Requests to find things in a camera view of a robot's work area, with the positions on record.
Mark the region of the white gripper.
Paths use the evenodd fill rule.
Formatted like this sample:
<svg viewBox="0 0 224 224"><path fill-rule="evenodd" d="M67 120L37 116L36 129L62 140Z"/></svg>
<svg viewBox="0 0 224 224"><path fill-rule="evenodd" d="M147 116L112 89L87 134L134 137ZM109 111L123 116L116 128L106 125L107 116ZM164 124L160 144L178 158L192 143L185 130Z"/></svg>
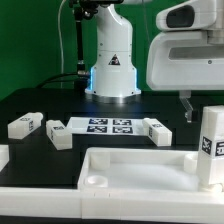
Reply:
<svg viewBox="0 0 224 224"><path fill-rule="evenodd" d="M180 91L187 122L196 122L190 91L224 90L224 45L209 44L206 31L161 32L150 45L146 81L152 90Z"/></svg>

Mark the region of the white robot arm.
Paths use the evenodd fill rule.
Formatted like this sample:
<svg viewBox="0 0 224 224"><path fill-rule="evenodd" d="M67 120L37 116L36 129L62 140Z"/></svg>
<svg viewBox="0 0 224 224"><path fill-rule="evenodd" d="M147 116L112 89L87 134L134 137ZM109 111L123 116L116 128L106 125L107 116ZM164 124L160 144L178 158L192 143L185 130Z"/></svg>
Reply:
<svg viewBox="0 0 224 224"><path fill-rule="evenodd" d="M141 94L132 64L132 25L114 9L98 3L97 61L86 94L104 103L124 103ZM224 0L187 0L156 17L160 33L147 60L146 82L153 90L177 91L189 122L195 119L189 98L194 90L224 90Z"/></svg>

